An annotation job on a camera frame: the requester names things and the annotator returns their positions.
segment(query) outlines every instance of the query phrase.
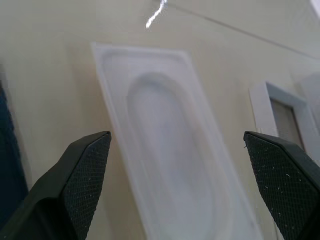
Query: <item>white door frame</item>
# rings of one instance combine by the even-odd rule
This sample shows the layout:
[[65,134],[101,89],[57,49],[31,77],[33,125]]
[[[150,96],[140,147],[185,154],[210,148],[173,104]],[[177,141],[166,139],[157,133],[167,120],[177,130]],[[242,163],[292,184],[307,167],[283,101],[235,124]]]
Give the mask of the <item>white door frame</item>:
[[320,165],[320,135],[307,101],[269,82],[257,84],[249,92],[257,131],[279,136],[271,99],[292,107],[305,151]]

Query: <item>dark blue object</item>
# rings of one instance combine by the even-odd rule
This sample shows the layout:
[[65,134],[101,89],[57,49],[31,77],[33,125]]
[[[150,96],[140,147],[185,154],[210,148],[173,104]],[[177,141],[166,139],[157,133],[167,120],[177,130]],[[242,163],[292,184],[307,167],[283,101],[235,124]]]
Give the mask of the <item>dark blue object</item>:
[[5,92],[0,86],[0,229],[25,199],[28,188]]

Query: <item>beige wall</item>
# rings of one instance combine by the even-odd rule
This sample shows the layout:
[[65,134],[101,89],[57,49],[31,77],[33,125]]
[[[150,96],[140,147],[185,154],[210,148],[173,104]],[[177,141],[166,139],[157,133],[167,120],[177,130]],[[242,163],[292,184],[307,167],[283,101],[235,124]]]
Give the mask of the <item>beige wall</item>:
[[[265,239],[276,239],[242,139],[244,131],[255,130],[248,88],[270,81],[295,92],[295,82],[318,72],[320,24],[307,1],[184,2],[172,1],[146,30],[157,1],[1,1],[0,62],[28,185],[57,162],[70,142],[112,129],[90,42],[183,49],[192,57]],[[115,135],[88,236],[144,239]]]

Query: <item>textured grip pad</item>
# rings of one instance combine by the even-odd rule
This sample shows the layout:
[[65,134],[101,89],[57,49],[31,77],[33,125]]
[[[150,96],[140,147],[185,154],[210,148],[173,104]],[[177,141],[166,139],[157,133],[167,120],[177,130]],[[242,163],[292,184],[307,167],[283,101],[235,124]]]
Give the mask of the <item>textured grip pad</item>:
[[83,152],[62,193],[79,240],[85,240],[101,194],[111,137],[106,134]]

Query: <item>white plastic tray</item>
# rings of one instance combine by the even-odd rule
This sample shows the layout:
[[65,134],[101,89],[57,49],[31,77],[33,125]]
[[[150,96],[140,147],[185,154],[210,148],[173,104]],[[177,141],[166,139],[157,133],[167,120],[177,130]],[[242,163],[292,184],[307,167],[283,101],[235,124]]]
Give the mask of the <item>white plastic tray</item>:
[[189,57],[93,43],[149,240],[262,240]]

